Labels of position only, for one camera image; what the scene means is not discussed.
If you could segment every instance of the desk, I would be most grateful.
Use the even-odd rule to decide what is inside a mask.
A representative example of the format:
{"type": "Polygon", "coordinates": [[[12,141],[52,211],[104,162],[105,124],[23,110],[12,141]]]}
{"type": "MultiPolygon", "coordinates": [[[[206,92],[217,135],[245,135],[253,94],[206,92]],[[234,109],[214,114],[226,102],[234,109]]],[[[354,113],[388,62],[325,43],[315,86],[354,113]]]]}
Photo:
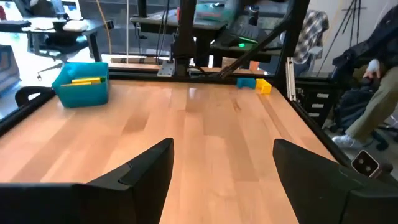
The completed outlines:
{"type": "MultiPolygon", "coordinates": [[[[141,31],[150,33],[159,33],[159,27],[162,22],[163,12],[149,14],[147,18],[133,17],[132,23],[140,23],[141,31]]],[[[193,23],[193,35],[197,38],[196,65],[207,67],[210,56],[210,43],[218,36],[221,29],[227,25],[227,22],[207,21],[195,19],[193,23]]],[[[177,10],[169,11],[167,19],[166,33],[173,34],[178,28],[177,10]]]]}
{"type": "Polygon", "coordinates": [[[66,110],[54,97],[2,136],[0,182],[86,183],[167,137],[175,160],[161,223],[298,223],[273,140],[333,159],[275,88],[112,80],[107,105],[66,110]]]}
{"type": "MultiPolygon", "coordinates": [[[[31,18],[24,18],[25,20],[28,20],[32,23],[32,26],[37,25],[37,27],[40,26],[40,23],[43,24],[48,24],[48,23],[52,23],[52,21],[57,20],[57,18],[44,18],[44,17],[31,17],[31,18]]],[[[87,36],[87,40],[88,40],[88,45],[90,48],[90,53],[93,54],[94,56],[94,60],[96,62],[100,62],[101,61],[101,55],[98,51],[98,45],[97,45],[97,41],[96,41],[96,34],[98,32],[99,29],[104,28],[105,24],[102,21],[96,21],[96,20],[92,20],[92,19],[85,19],[85,21],[88,24],[88,28],[86,31],[83,32],[67,32],[64,31],[62,32],[65,35],[71,34],[71,35],[84,35],[87,36]]],[[[25,27],[22,29],[5,29],[3,27],[0,26],[0,32],[13,32],[13,33],[23,33],[23,34],[55,34],[57,33],[57,31],[55,31],[54,29],[48,29],[48,30],[38,30],[35,29],[33,27],[25,27]]]]}

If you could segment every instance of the black jacket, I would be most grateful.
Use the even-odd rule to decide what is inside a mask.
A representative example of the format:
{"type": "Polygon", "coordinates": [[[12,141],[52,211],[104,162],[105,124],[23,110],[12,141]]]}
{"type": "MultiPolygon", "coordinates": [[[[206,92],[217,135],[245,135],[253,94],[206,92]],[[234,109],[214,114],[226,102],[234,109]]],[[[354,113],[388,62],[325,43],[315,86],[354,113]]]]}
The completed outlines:
{"type": "MultiPolygon", "coordinates": [[[[371,36],[377,35],[383,30],[384,26],[396,20],[398,20],[398,5],[387,12],[371,36]]],[[[386,45],[382,45],[377,51],[376,58],[386,65],[387,68],[398,66],[398,37],[391,39],[386,45]]]]}

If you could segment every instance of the blue block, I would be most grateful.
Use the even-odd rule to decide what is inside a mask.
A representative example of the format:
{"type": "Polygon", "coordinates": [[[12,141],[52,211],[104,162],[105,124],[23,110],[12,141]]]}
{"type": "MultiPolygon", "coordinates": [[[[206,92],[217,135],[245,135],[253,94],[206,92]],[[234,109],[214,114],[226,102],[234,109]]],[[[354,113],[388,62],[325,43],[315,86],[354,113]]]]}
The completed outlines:
{"type": "Polygon", "coordinates": [[[238,88],[249,87],[253,90],[256,89],[256,79],[254,78],[238,78],[236,82],[238,88]]]}

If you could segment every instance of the plaid shirt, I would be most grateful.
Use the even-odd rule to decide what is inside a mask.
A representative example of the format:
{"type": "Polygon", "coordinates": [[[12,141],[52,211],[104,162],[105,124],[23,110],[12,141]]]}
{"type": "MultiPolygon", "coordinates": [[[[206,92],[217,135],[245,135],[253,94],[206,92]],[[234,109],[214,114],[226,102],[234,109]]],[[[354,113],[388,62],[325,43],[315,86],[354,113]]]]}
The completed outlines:
{"type": "Polygon", "coordinates": [[[314,46],[322,47],[322,33],[329,29],[329,19],[325,12],[308,10],[303,22],[303,29],[298,37],[298,42],[293,56],[293,62],[303,64],[307,62],[309,51],[314,46]]]}

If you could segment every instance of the backpack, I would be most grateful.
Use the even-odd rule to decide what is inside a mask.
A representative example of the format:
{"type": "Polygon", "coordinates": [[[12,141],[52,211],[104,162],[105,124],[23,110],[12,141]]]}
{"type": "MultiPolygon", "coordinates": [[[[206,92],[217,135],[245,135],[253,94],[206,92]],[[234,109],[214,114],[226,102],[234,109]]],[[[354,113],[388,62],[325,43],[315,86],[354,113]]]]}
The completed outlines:
{"type": "Polygon", "coordinates": [[[362,114],[379,88],[379,80],[364,78],[359,88],[346,91],[334,109],[335,126],[346,131],[362,114]]]}

